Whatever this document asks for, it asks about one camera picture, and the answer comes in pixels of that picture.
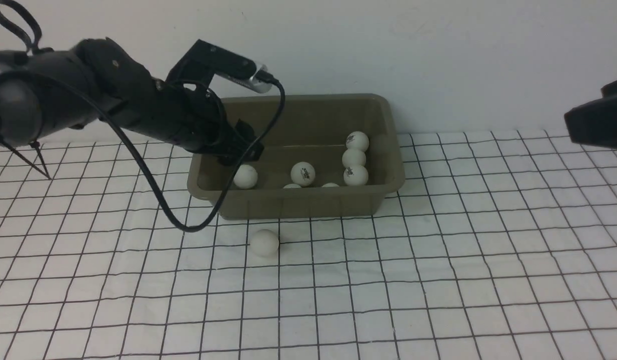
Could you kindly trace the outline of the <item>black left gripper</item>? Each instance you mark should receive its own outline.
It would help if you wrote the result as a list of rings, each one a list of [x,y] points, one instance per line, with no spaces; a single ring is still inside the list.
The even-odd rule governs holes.
[[[265,146],[252,144],[254,128],[242,119],[232,127],[221,102],[203,90],[150,78],[118,95],[108,114],[125,131],[162,141],[194,154],[215,155],[222,166],[259,161]]]

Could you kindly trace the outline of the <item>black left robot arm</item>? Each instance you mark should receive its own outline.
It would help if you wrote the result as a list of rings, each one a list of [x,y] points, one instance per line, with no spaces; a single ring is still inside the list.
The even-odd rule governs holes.
[[[80,130],[103,111],[118,127],[233,164],[254,139],[230,123],[208,91],[214,76],[264,94],[273,77],[263,64],[201,39],[155,78],[110,38],[83,39],[66,51],[0,52],[0,145],[29,145],[65,129]]]

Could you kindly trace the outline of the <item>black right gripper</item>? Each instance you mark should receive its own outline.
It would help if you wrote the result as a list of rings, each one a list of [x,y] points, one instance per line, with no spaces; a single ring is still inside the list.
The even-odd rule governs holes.
[[[601,95],[565,113],[566,129],[574,144],[617,150],[617,80]]]

